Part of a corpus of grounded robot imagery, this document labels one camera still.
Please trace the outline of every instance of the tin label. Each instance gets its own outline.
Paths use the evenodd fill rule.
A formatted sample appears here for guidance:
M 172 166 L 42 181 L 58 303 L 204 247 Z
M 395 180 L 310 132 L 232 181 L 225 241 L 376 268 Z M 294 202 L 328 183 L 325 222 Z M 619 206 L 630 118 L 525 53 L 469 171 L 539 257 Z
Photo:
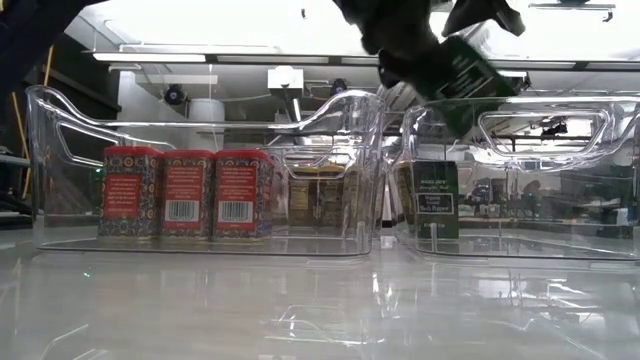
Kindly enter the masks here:
M 164 227 L 199 229 L 204 189 L 202 166 L 170 166 L 166 176 Z
M 255 230 L 257 168 L 224 165 L 216 194 L 218 230 Z
M 138 217 L 141 174 L 108 174 L 105 182 L 104 216 Z

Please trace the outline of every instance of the plastic bin handle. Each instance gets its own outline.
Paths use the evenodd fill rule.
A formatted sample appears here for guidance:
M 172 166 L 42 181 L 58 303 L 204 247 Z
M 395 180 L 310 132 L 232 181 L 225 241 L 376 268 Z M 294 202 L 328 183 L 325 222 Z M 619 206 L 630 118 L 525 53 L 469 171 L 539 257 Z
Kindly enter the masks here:
M 600 126 L 591 136 L 591 139 L 587 143 L 587 145 L 576 152 L 566 152 L 566 151 L 523 151 L 523 152 L 509 152 L 503 151 L 498 148 L 498 145 L 491 137 L 489 130 L 486 127 L 486 123 L 490 119 L 495 118 L 513 118 L 513 117 L 552 117 L 552 116 L 580 116 L 580 117 L 597 117 L 600 118 Z M 482 136 L 485 138 L 487 143 L 489 144 L 489 148 L 498 156 L 511 157 L 515 159 L 530 159 L 537 157 L 545 157 L 550 160 L 567 160 L 567 159 L 575 159 L 580 160 L 584 158 L 590 158 L 591 160 L 597 160 L 593 158 L 591 153 L 593 152 L 596 144 L 602 139 L 605 129 L 607 126 L 611 124 L 612 120 L 608 113 L 605 111 L 594 111 L 594 110 L 567 110 L 567 111 L 528 111 L 528 112 L 512 112 L 512 111 L 488 111 L 480 115 L 478 118 L 478 127 L 482 132 Z

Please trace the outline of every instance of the fluorescent light fixture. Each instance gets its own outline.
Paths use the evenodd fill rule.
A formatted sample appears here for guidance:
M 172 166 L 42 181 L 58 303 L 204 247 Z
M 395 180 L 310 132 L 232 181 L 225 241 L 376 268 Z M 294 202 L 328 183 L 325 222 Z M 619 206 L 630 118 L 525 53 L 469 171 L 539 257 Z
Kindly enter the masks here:
M 587 70 L 638 70 L 640 63 L 637 61 L 611 61 L 611 62 L 590 62 Z
M 575 61 L 524 61 L 524 60 L 489 60 L 496 68 L 523 69 L 523 70 L 547 70 L 547 69 L 571 69 Z
M 149 54 L 149 53 L 93 53 L 98 61 L 106 62 L 130 62 L 130 63 L 203 63 L 207 59 L 203 54 Z
M 264 63 L 264 64 L 328 64 L 326 56 L 255 56 L 219 55 L 220 63 Z
M 342 63 L 345 65 L 378 65 L 378 58 L 376 56 L 343 57 Z
M 526 71 L 498 70 L 498 73 L 504 77 L 518 77 L 518 78 L 527 77 L 529 75 Z

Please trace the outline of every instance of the dark green box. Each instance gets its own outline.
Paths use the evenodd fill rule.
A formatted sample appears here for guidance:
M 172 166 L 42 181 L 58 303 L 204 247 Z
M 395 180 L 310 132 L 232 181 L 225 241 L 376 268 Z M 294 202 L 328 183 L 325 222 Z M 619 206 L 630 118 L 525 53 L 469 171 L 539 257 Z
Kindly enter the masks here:
M 458 166 L 453 161 L 413 163 L 416 228 L 419 239 L 458 239 Z

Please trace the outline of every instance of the white table surface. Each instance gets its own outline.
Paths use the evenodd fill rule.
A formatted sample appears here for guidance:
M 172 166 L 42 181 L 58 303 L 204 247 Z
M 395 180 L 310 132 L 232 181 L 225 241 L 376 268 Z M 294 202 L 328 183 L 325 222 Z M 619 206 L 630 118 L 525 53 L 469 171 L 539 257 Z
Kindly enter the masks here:
M 640 358 L 633 263 L 375 245 L 354 258 L 5 250 L 0 359 Z

